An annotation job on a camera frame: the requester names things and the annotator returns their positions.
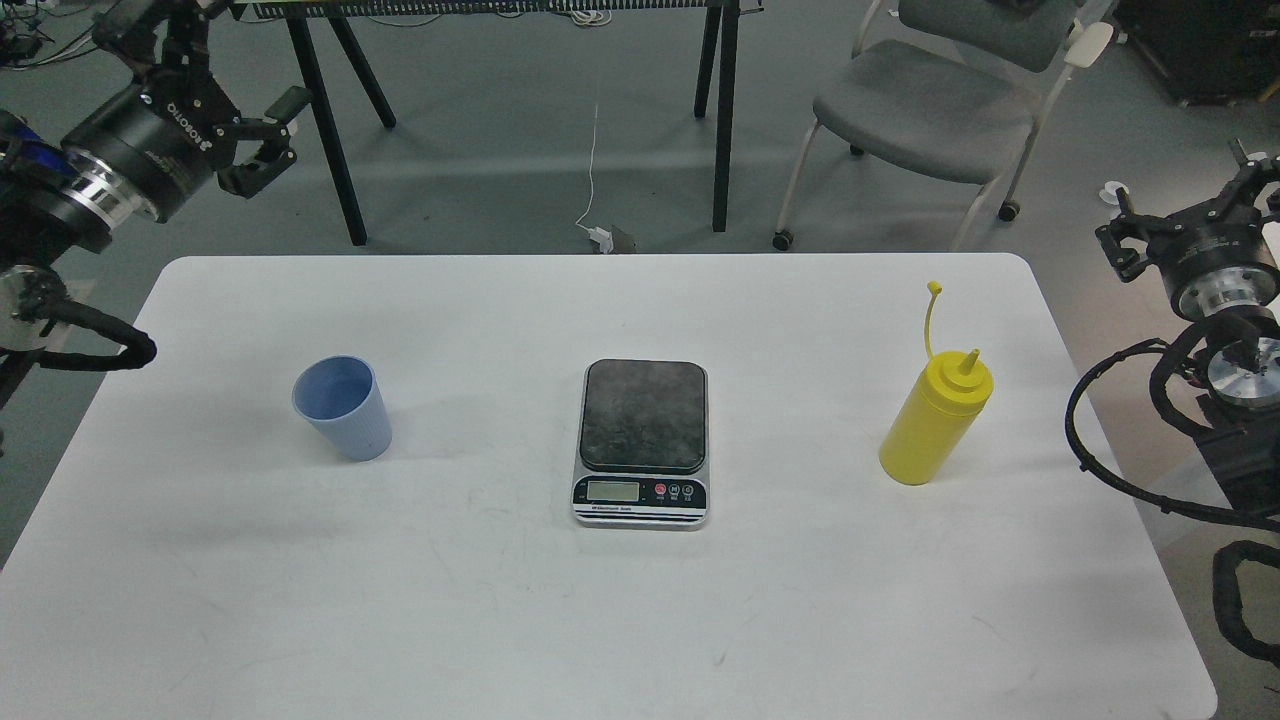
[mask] cup rim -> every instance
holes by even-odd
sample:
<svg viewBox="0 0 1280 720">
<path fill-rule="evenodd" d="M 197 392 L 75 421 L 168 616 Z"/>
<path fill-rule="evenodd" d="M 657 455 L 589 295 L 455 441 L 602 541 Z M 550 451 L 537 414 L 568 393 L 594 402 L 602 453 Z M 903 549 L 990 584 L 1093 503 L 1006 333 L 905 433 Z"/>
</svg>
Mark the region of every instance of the cup rim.
<svg viewBox="0 0 1280 720">
<path fill-rule="evenodd" d="M 353 360 L 355 363 L 360 364 L 360 366 L 364 370 L 369 373 L 369 389 L 365 392 L 365 397 L 362 397 L 360 402 L 356 404 L 355 407 L 334 418 L 315 418 L 307 413 L 303 413 L 302 409 L 298 407 L 298 386 L 302 384 L 302 380 L 306 379 L 308 374 L 320 368 L 320 365 L 324 365 L 326 363 L 346 361 L 346 360 Z M 355 355 L 330 355 L 321 360 L 316 360 L 315 363 L 308 365 L 306 370 L 302 370 L 302 373 L 298 374 L 298 378 L 293 380 L 293 392 L 291 393 L 291 400 L 293 401 L 293 411 L 301 415 L 308 423 L 329 424 L 329 423 L 338 423 L 346 418 L 349 418 L 352 414 L 358 413 L 362 407 L 369 405 L 369 398 L 374 396 L 374 391 L 376 388 L 378 388 L 378 374 L 374 373 L 374 368 L 372 365 L 369 364 L 367 360 L 365 360 L 364 357 L 357 357 Z"/>
</svg>

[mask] blue cup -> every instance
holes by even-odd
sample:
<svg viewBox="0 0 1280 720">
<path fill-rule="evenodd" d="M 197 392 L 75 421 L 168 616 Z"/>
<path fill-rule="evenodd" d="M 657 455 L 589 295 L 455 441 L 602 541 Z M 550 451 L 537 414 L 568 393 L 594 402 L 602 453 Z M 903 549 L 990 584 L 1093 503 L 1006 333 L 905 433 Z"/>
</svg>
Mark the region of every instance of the blue cup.
<svg viewBox="0 0 1280 720">
<path fill-rule="evenodd" d="M 352 460 L 372 460 L 392 443 L 392 423 L 374 369 L 338 355 L 307 368 L 293 383 L 293 409 Z"/>
</svg>

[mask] chair backrest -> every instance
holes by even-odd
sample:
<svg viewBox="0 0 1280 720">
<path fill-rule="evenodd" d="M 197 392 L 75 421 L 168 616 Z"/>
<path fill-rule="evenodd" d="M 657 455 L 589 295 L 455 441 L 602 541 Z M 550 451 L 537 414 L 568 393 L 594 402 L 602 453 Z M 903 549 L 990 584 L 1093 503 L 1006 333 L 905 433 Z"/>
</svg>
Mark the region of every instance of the chair backrest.
<svg viewBox="0 0 1280 720">
<path fill-rule="evenodd" d="M 899 0 L 906 27 L 956 40 L 1038 73 L 1066 42 L 1079 0 L 1043 0 L 1020 10 L 992 0 Z"/>
</svg>

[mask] chair seat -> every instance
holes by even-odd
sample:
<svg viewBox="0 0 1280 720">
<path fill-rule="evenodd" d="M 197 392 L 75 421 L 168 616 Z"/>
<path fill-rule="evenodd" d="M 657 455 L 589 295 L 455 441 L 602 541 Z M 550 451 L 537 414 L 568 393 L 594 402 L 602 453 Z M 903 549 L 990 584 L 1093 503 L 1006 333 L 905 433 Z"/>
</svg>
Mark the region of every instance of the chair seat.
<svg viewBox="0 0 1280 720">
<path fill-rule="evenodd" d="M 852 59 L 813 101 L 818 122 L 901 168 L 986 184 L 1023 151 L 1032 91 L 896 40 Z"/>
</svg>

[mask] digital kitchen scale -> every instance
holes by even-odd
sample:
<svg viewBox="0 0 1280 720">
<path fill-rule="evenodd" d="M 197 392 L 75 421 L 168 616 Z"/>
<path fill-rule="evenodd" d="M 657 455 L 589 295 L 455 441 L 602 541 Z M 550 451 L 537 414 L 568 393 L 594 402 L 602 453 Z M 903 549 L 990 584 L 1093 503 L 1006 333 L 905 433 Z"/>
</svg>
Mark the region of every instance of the digital kitchen scale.
<svg viewBox="0 0 1280 720">
<path fill-rule="evenodd" d="M 573 515 L 593 527 L 695 529 L 707 520 L 707 373 L 598 360 L 586 370 Z"/>
</svg>

